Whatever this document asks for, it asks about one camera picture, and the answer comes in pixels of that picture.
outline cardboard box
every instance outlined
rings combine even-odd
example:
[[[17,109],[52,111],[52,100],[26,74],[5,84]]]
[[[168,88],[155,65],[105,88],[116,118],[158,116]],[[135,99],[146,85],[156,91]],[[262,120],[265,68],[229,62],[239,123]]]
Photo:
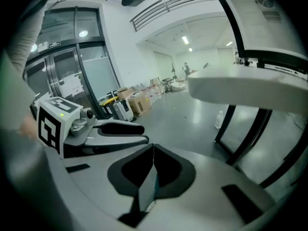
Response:
[[[128,103],[133,113],[137,114],[138,116],[142,116],[151,108],[151,101],[146,96],[145,92],[141,93],[137,97],[129,98]]]
[[[119,97],[119,100],[124,100],[127,97],[129,97],[135,90],[133,88],[127,88],[127,90],[124,91],[117,91],[117,96]]]
[[[160,81],[159,81],[158,78],[152,79],[152,83],[153,83],[153,85],[160,85]]]

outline ceiling light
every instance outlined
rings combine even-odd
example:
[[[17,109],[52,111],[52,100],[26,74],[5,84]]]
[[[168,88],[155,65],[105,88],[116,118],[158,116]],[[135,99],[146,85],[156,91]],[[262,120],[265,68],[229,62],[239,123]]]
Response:
[[[186,36],[183,36],[182,39],[183,39],[185,44],[189,44],[188,39],[186,38]]]
[[[37,46],[36,44],[34,44],[34,45],[32,46],[31,52],[36,51],[36,50],[37,50],[37,48],[38,48],[38,46]]]
[[[80,33],[79,33],[79,37],[85,37],[86,35],[88,35],[88,31],[87,30],[84,30],[84,31],[81,31]]]

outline gray epoxy floor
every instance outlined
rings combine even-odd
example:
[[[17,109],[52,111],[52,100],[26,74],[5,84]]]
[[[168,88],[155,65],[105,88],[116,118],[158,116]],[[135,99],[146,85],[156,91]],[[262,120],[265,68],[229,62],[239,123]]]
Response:
[[[163,95],[136,123],[145,127],[151,143],[226,161],[228,156],[214,143],[214,139],[218,133],[216,116],[220,110],[226,114],[227,108],[227,105],[193,99],[187,91],[174,92]],[[237,106],[222,141],[235,150],[249,131],[257,111],[257,108]],[[305,126],[303,117],[291,115],[299,126]],[[302,130],[287,113],[274,111],[262,137],[238,166],[255,183],[261,183],[281,165],[301,133]],[[279,200],[292,189],[290,184],[299,177],[307,158],[308,150],[283,177],[266,189],[274,199]]]

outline metal railing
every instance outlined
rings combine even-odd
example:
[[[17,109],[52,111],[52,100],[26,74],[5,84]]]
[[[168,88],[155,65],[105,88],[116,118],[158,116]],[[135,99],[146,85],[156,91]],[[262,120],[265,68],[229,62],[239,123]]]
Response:
[[[132,22],[135,31],[137,32],[151,21],[157,19],[158,17],[178,9],[180,7],[199,2],[201,0],[159,0],[153,3],[151,6],[147,7],[141,11],[138,15],[130,20]]]

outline black frame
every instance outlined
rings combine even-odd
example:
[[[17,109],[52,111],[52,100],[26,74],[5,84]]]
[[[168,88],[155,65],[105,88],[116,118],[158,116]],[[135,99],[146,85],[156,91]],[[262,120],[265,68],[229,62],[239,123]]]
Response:
[[[272,64],[285,68],[290,68],[292,70],[301,72],[303,74],[308,73],[308,67],[307,67],[308,61],[300,57],[275,51],[245,50],[240,29],[231,11],[230,6],[226,2],[226,0],[219,0],[219,2],[222,5],[229,19],[236,40],[237,50],[240,58],[243,58],[245,60],[258,59],[258,63],[260,63],[261,67],[263,67],[264,64]]]
[[[49,85],[51,87],[52,93],[53,93],[53,95],[61,96],[61,94],[59,93],[59,90],[57,90],[56,86],[54,84],[53,85],[51,84],[51,83],[54,83],[54,81],[53,81],[53,79],[51,79],[52,81],[50,80],[50,78],[52,78],[52,67],[51,67],[50,60],[54,55],[57,55],[58,52],[70,51],[70,50],[75,48],[76,53],[77,53],[77,59],[75,59],[75,60],[78,63],[78,65],[80,66],[80,71],[82,72],[81,78],[84,80],[84,82],[86,84],[85,92],[92,97],[90,99],[90,103],[92,104],[96,113],[99,115],[99,117],[98,117],[99,119],[108,119],[109,117],[107,117],[105,115],[102,108],[99,106],[98,101],[95,98],[93,90],[92,90],[92,88],[89,84],[89,80],[87,78],[87,75],[85,73],[83,62],[82,62],[81,58],[79,57],[81,48],[95,47],[95,46],[103,47],[103,49],[106,52],[106,55],[109,59],[112,72],[115,76],[115,80],[116,80],[118,86],[121,87],[120,83],[118,81],[118,78],[116,76],[116,72],[113,68],[107,46],[105,44],[105,38],[103,36],[103,28],[102,28],[102,24],[101,24],[101,20],[100,20],[100,15],[99,15],[99,9],[84,8],[84,7],[77,7],[76,6],[76,7],[71,7],[71,8],[54,9],[54,10],[51,10],[49,13],[58,13],[58,12],[66,12],[66,11],[73,11],[74,12],[74,38],[61,41],[60,46],[57,46],[57,47],[54,47],[54,48],[51,48],[51,49],[47,49],[47,50],[44,50],[42,52],[37,52],[37,51],[32,52],[30,54],[30,56],[28,57],[27,64],[26,64],[26,67],[25,67],[25,70],[24,70],[24,79],[26,80],[26,78],[27,78],[26,72],[29,69],[31,69],[32,67],[34,67],[36,62],[42,61],[42,59],[44,59],[45,65],[46,65],[46,72],[48,71],[47,77],[48,77],[48,81],[49,81]],[[81,37],[78,36],[78,32],[77,32],[77,12],[79,12],[79,11],[96,12],[96,19],[97,19],[97,22],[98,22],[98,30],[99,30],[100,36],[84,37],[84,38],[81,38]]]
[[[282,66],[285,68],[289,68],[303,74],[308,73],[308,62],[300,57],[296,57],[293,55],[288,55],[285,53],[274,52],[274,51],[257,51],[257,50],[245,50],[243,38],[241,32],[239,30],[236,19],[231,11],[230,6],[226,2],[226,0],[219,0],[221,3],[226,15],[230,21],[230,25],[233,29],[233,33],[235,36],[238,54],[239,57],[245,59],[245,63],[249,58],[258,59],[257,67],[264,68],[264,64],[271,64]],[[221,129],[215,138],[215,142],[221,146],[221,148],[226,151],[226,153],[230,156],[227,160],[227,163],[235,166],[236,162],[240,160],[245,154],[247,154],[257,143],[259,138],[261,137],[269,119],[272,111],[259,109],[258,114],[248,132],[244,140],[238,149],[233,153],[233,151],[221,141],[221,137],[223,136],[225,130],[227,129],[230,120],[233,116],[234,110],[236,106],[229,105],[226,117],[223,121]],[[266,178],[263,182],[260,183],[260,186],[266,188],[278,180],[282,175],[284,175],[292,165],[299,159],[301,154],[304,152],[305,148],[308,145],[308,141],[305,141],[305,136],[307,136],[307,126],[301,136],[297,145],[291,150],[291,152],[284,159],[282,165],[274,171],[268,178]]]

